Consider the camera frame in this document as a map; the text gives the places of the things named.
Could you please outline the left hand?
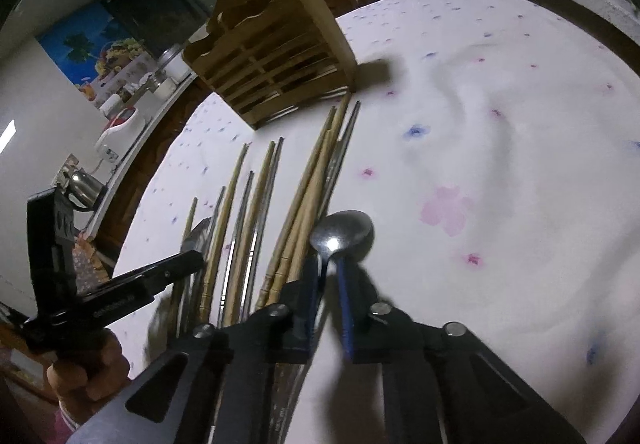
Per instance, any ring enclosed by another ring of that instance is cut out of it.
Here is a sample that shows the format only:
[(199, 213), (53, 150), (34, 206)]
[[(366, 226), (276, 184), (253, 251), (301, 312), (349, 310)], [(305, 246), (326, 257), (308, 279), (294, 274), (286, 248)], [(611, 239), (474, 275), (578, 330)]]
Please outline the left hand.
[(63, 418), (78, 428), (130, 384), (130, 365), (114, 332), (103, 330), (102, 346), (89, 358), (90, 370), (79, 357), (58, 358), (47, 369), (47, 379), (58, 399)]

